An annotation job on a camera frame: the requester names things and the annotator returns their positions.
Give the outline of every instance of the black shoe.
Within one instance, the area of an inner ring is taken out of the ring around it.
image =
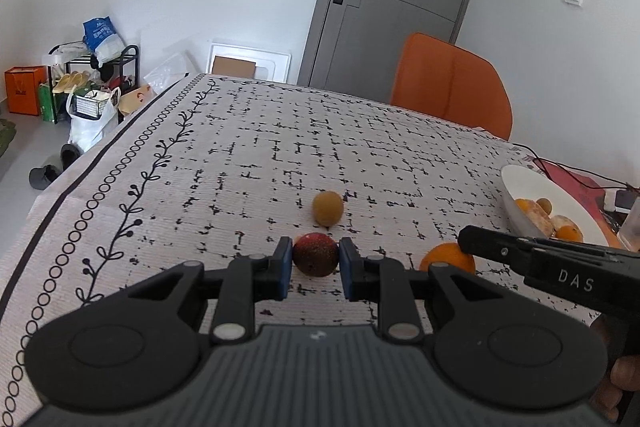
[[[75,145],[66,143],[60,150],[60,159],[62,160],[62,170],[66,171],[74,161],[76,161],[82,153]]]
[[[29,184],[36,190],[44,190],[49,187],[62,172],[56,166],[45,165],[29,172]]]

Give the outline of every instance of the transparent container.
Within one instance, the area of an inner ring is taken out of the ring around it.
[[[627,250],[640,251],[640,198],[631,207],[631,212],[626,216],[618,232],[618,239]]]

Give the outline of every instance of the human hand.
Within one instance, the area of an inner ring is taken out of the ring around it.
[[[610,332],[601,315],[591,324],[593,329],[608,346]],[[640,391],[640,355],[620,357],[610,373],[607,373],[591,398],[591,405],[599,410],[610,422],[618,419],[618,404],[623,391]]]

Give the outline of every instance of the orange chair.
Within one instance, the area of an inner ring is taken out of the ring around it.
[[[494,67],[473,53],[414,33],[404,44],[391,104],[509,139],[513,115]]]

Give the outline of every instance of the red fruit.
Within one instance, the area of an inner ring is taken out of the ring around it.
[[[324,233],[308,233],[293,246],[293,262],[310,277],[326,277],[338,266],[338,245]]]

